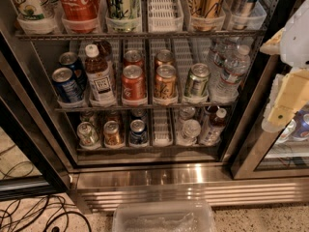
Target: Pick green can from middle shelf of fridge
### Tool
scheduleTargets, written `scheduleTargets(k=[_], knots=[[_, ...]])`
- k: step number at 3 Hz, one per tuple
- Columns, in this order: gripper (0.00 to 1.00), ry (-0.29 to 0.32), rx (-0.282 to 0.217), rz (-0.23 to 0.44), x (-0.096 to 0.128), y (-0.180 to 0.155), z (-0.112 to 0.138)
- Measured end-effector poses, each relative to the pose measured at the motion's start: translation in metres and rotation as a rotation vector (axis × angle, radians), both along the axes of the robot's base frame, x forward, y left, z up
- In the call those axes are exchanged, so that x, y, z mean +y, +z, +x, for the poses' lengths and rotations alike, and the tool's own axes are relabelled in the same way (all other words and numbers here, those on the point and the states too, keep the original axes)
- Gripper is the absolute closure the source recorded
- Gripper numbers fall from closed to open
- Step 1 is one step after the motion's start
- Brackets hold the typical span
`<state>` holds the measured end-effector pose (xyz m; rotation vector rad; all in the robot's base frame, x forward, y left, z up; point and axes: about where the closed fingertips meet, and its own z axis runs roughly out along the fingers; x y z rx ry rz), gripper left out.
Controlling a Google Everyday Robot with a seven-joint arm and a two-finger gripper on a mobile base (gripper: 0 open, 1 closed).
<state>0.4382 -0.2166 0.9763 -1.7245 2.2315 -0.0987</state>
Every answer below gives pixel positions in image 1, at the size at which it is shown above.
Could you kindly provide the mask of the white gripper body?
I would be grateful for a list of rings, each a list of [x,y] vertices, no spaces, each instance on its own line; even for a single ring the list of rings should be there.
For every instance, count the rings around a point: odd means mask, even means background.
[[[280,57],[293,68],[309,68],[309,0],[305,0],[286,22]]]

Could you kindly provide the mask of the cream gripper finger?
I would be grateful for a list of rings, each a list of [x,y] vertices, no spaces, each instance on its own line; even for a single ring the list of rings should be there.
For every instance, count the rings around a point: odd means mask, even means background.
[[[267,55],[279,55],[281,53],[280,43],[284,29],[281,28],[269,40],[260,46],[260,51]]]
[[[292,69],[285,75],[277,74],[272,82],[262,129],[267,132],[281,131],[308,102],[308,69]]]

